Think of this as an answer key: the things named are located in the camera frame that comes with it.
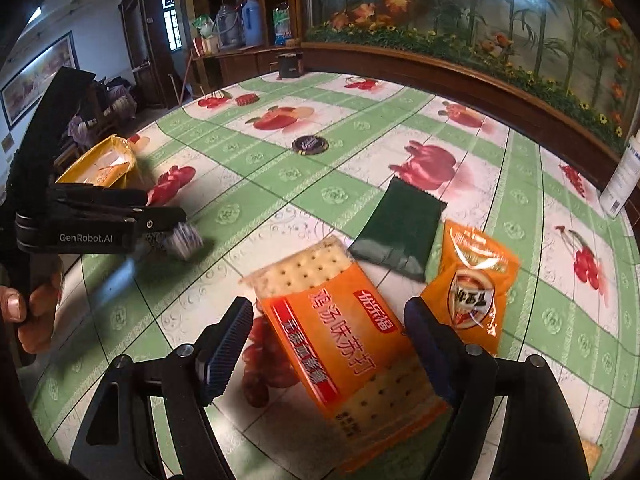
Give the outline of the person's left hand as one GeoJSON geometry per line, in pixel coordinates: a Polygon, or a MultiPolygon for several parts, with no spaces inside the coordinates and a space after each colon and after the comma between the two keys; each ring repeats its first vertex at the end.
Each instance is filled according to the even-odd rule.
{"type": "Polygon", "coordinates": [[[25,300],[14,288],[1,287],[1,314],[4,322],[18,324],[17,340],[28,354],[49,349],[54,329],[55,310],[62,297],[63,275],[53,272],[25,300]]]}

